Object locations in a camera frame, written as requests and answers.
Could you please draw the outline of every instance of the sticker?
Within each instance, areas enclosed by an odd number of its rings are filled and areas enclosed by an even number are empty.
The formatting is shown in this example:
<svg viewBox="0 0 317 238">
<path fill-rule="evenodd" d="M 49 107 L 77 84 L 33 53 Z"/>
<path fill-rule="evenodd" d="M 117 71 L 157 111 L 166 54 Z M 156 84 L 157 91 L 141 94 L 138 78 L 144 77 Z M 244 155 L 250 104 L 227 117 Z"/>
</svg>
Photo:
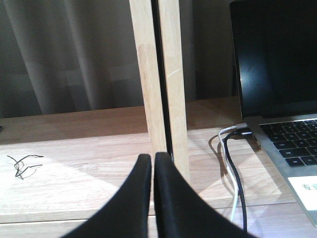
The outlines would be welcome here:
<svg viewBox="0 0 317 238">
<path fill-rule="evenodd" d="M 288 178 L 306 210 L 317 210 L 317 176 Z"/>
</svg>

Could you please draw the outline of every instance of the white cable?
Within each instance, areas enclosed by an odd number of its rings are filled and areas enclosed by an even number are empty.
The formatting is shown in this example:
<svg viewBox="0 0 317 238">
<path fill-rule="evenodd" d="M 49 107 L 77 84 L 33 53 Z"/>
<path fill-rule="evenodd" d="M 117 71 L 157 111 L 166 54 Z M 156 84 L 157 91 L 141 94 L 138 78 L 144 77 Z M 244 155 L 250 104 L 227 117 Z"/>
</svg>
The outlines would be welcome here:
<svg viewBox="0 0 317 238">
<path fill-rule="evenodd" d="M 231 127 L 227 127 L 225 129 L 222 129 L 218 132 L 218 138 L 219 138 L 219 141 L 221 143 L 221 148 L 222 148 L 222 153 L 223 153 L 223 156 L 222 156 L 222 159 L 223 159 L 223 162 L 226 166 L 226 170 L 232 180 L 232 183 L 233 183 L 233 188 L 234 188 L 234 197 L 233 197 L 233 204 L 232 204 L 232 210 L 231 210 L 231 215 L 230 215 L 230 221 L 233 221 L 233 217 L 234 217 L 234 213 L 235 213 L 235 210 L 237 208 L 237 202 L 238 202 L 238 184 L 237 184 L 237 181 L 236 181 L 236 178 L 234 177 L 234 175 L 232 174 L 232 171 L 231 171 L 231 168 L 230 168 L 230 165 L 229 165 L 229 162 L 227 160 L 227 155 L 226 155 L 226 151 L 225 151 L 225 148 L 224 148 L 224 144 L 223 144 L 223 141 L 222 141 L 222 137 L 221 135 L 226 133 L 227 131 L 229 130 L 232 130 L 232 129 L 236 129 L 237 126 L 236 125 L 233 125 Z"/>
</svg>

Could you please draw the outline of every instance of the laptop body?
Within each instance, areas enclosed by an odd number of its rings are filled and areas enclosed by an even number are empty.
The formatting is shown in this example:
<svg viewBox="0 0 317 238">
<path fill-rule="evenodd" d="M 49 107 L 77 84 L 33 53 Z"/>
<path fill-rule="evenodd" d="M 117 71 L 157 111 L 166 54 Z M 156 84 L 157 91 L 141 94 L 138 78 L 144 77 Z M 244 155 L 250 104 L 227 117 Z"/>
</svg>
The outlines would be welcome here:
<svg viewBox="0 0 317 238">
<path fill-rule="evenodd" d="M 230 11 L 243 121 L 317 225 L 317 0 Z"/>
</svg>

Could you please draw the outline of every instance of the laptop keyboard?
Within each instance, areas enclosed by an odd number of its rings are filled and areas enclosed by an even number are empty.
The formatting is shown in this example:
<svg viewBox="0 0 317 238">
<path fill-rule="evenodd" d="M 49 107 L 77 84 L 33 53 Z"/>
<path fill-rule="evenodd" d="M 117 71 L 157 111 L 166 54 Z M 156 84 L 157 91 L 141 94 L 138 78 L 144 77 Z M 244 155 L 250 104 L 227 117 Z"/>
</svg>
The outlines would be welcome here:
<svg viewBox="0 0 317 238">
<path fill-rule="evenodd" d="M 317 120 L 261 124 L 260 127 L 290 166 L 317 165 Z"/>
</svg>

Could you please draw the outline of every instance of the wooden post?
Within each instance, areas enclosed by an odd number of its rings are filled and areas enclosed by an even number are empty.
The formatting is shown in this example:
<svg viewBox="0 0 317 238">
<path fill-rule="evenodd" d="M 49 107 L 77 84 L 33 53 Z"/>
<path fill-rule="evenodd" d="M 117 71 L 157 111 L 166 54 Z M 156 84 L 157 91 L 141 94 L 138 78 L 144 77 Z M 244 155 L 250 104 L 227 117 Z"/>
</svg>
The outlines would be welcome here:
<svg viewBox="0 0 317 238">
<path fill-rule="evenodd" d="M 178 0 L 158 0 L 174 162 L 189 181 L 182 45 Z"/>
<path fill-rule="evenodd" d="M 153 157 L 158 151 L 166 151 L 166 138 L 152 7 L 149 0 L 129 1 Z"/>
</svg>

